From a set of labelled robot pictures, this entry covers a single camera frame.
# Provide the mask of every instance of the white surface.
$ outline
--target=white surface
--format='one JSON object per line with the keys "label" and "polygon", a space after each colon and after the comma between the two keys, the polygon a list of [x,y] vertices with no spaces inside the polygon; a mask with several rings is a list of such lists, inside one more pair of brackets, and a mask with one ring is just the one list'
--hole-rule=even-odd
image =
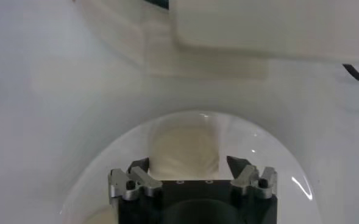
{"label": "white surface", "polygon": [[359,60],[359,0],[172,0],[170,13],[193,47]]}
{"label": "white surface", "polygon": [[[232,179],[226,161],[227,155],[247,158],[259,168],[275,167],[278,171],[278,223],[321,223],[315,198],[300,165],[276,138],[260,127],[235,116],[207,111],[187,111],[159,117],[137,126],[116,139],[100,153],[87,167],[67,197],[63,207],[63,224],[82,224],[91,215],[107,207],[107,174],[110,169],[126,170],[134,159],[148,157],[148,146],[153,147],[150,142],[151,138],[158,138],[162,135],[162,133],[156,134],[156,128],[168,131],[172,128],[201,126],[209,127],[209,131],[215,133],[216,147],[219,151],[219,161],[217,161],[219,169],[215,179]],[[191,150],[205,152],[208,149],[193,148]],[[188,155],[188,160],[192,157],[188,152],[177,152],[176,156],[169,155],[169,157],[180,158],[181,155]],[[159,157],[166,159],[167,155],[161,153]],[[201,156],[194,156],[194,158],[197,159],[196,163],[200,163]],[[164,170],[170,170],[172,166],[176,166],[177,170],[170,171],[172,180],[182,180],[188,175],[185,172],[188,166],[197,166],[194,162],[191,164],[189,161],[178,159],[174,163],[176,165],[160,166]],[[187,176],[184,180],[207,179],[210,174],[213,172],[200,177],[194,173],[192,177]]]}
{"label": "white surface", "polygon": [[323,222],[359,223],[359,82],[341,65],[264,60],[260,75],[235,79],[149,77],[98,38],[81,3],[0,0],[0,224],[61,223],[65,196],[114,139],[191,108],[269,131],[307,174]]}

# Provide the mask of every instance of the white backdrop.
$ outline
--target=white backdrop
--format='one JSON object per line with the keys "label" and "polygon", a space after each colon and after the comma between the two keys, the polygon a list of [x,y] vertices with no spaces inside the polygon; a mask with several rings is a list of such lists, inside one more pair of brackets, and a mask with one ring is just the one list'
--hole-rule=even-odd
{"label": "white backdrop", "polygon": [[101,150],[186,109],[262,126],[300,162],[323,222],[359,223],[359,82],[341,65],[265,60],[259,76],[151,77],[77,4],[0,0],[0,224],[60,223],[67,192]]}

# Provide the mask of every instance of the black screw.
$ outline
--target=black screw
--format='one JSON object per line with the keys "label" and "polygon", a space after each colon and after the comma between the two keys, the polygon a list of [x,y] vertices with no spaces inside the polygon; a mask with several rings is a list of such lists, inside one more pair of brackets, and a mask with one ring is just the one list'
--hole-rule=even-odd
{"label": "black screw", "polygon": [[126,181],[126,189],[128,191],[136,189],[136,182],[134,182],[133,180]]}
{"label": "black screw", "polygon": [[259,179],[258,186],[260,188],[268,188],[269,187],[269,182],[266,179],[261,178],[261,179]]}

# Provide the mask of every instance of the black cable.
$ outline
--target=black cable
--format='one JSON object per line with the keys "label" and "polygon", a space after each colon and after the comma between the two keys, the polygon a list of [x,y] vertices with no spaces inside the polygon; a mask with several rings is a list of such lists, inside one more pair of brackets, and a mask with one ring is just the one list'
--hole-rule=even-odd
{"label": "black cable", "polygon": [[169,9],[168,0],[145,0],[153,5],[157,5],[163,9]]}
{"label": "black cable", "polygon": [[359,81],[359,72],[355,69],[354,66],[350,64],[343,64],[343,67],[350,73],[352,77]]}

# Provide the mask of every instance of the metal bracket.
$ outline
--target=metal bracket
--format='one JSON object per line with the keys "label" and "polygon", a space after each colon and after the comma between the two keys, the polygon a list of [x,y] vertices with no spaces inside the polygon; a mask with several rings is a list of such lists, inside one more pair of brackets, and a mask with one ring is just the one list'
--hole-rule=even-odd
{"label": "metal bracket", "polygon": [[162,189],[163,183],[159,180],[153,179],[148,175],[145,171],[143,171],[140,167],[133,167],[130,170],[129,176],[131,179],[138,181],[144,188],[145,195],[149,197],[153,197]]}
{"label": "metal bracket", "polygon": [[277,193],[277,172],[272,167],[266,167],[256,186],[256,197],[261,199],[271,198]]}
{"label": "metal bracket", "polygon": [[241,190],[241,195],[247,195],[249,190],[255,185],[259,178],[259,171],[253,165],[246,165],[239,176],[232,180],[230,184]]}
{"label": "metal bracket", "polygon": [[140,195],[140,185],[131,180],[121,169],[113,169],[108,175],[108,196],[110,204],[112,198],[122,197],[127,201],[134,201]]}

